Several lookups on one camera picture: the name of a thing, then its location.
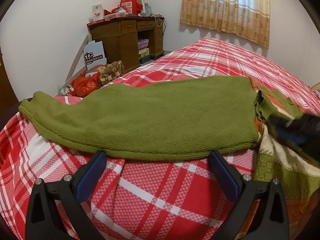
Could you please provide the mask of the red plaid bed sheet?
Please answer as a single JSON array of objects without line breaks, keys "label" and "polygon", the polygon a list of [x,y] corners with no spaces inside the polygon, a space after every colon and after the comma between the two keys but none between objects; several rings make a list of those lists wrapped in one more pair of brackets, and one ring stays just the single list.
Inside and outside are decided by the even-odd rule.
[{"label": "red plaid bed sheet", "polygon": [[[279,90],[302,109],[319,113],[319,97],[300,79],[249,50],[205,37],[118,79],[133,87],[211,75],[248,76]],[[51,143],[14,112],[1,129],[1,216],[18,239],[37,178],[58,181],[90,159]],[[209,239],[232,204],[206,160],[134,163],[109,159],[92,196],[83,203],[107,239]]]}]

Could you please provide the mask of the books in desk shelf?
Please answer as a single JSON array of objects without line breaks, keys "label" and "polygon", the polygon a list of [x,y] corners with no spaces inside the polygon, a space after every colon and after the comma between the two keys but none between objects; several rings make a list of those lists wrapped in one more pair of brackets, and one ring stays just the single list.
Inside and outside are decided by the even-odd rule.
[{"label": "books in desk shelf", "polygon": [[139,53],[140,64],[144,64],[150,60],[151,56],[150,56],[148,39],[138,40],[138,53]]}]

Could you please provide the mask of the red plastic bag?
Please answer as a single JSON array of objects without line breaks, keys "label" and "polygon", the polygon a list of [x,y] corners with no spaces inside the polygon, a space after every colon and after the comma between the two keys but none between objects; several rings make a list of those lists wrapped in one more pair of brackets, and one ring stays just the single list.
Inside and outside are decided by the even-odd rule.
[{"label": "red plastic bag", "polygon": [[71,87],[73,90],[69,91],[67,95],[84,98],[100,88],[99,80],[99,72],[94,73],[91,76],[86,76],[86,71],[84,70],[76,79],[71,82]]}]

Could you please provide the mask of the white box on desk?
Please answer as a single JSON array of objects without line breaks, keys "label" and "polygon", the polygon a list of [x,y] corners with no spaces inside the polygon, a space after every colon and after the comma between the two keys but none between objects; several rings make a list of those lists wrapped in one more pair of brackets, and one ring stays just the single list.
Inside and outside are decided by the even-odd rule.
[{"label": "white box on desk", "polygon": [[93,22],[104,19],[104,9],[101,3],[92,6]]}]

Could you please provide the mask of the beige window curtain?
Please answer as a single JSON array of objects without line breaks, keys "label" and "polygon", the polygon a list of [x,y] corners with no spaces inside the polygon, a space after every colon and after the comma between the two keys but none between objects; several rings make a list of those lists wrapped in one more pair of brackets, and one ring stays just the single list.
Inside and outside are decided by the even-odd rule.
[{"label": "beige window curtain", "polygon": [[270,0],[182,0],[180,22],[270,44]]}]

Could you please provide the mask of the brown patterned bag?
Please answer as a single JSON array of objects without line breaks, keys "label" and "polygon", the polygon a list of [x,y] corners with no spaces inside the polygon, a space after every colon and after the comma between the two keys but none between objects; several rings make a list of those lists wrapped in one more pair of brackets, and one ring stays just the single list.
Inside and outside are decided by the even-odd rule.
[{"label": "brown patterned bag", "polygon": [[97,70],[100,73],[99,83],[101,86],[104,86],[125,74],[124,65],[121,60],[114,61],[111,64],[100,65]]}]

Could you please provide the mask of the brown wooden desk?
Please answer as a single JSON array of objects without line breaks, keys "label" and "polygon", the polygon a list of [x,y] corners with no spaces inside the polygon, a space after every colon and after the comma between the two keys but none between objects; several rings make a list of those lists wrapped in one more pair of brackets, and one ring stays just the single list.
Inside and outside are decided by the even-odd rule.
[{"label": "brown wooden desk", "polygon": [[164,55],[163,34],[165,18],[163,16],[135,16],[99,20],[87,25],[92,40],[103,43],[108,63],[122,61],[126,73],[138,68],[138,41],[148,39],[150,57],[157,59]]}]

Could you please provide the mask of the red gift bag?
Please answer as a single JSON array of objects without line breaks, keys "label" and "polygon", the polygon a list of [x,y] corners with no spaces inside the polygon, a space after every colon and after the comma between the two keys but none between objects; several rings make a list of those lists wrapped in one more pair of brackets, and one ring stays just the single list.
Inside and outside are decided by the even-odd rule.
[{"label": "red gift bag", "polygon": [[120,6],[133,15],[138,15],[143,10],[142,0],[120,0]]}]

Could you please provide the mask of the green striped knit sweater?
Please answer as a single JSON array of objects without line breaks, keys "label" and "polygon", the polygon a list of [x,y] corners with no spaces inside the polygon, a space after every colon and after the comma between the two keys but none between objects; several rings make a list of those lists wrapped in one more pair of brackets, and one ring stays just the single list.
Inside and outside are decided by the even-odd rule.
[{"label": "green striped knit sweater", "polygon": [[[272,114],[291,120],[305,112],[248,77],[211,76],[142,88],[115,83],[74,105],[36,92],[19,111],[49,141],[92,156],[103,151],[107,163],[206,160],[208,165],[208,155],[217,151],[242,175],[279,180],[289,239],[319,239],[319,159],[309,160],[281,144],[266,126]],[[209,165],[208,171],[216,180]],[[69,235],[80,239],[61,201],[55,202]]]}]

